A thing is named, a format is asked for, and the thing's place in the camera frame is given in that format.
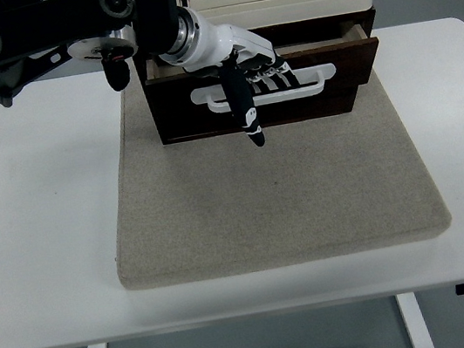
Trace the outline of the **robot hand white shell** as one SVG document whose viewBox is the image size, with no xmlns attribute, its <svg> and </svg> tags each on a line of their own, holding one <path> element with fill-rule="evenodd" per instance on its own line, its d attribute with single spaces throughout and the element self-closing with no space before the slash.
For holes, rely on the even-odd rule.
<svg viewBox="0 0 464 348">
<path fill-rule="evenodd" d="M 218 78 L 237 125 L 262 147 L 266 140 L 250 85 L 268 78 L 279 89 L 298 87 L 294 72 L 266 38 L 232 24 L 211 24 L 187 7 L 178 14 L 176 40 L 161 60 L 198 78 Z"/>
</svg>

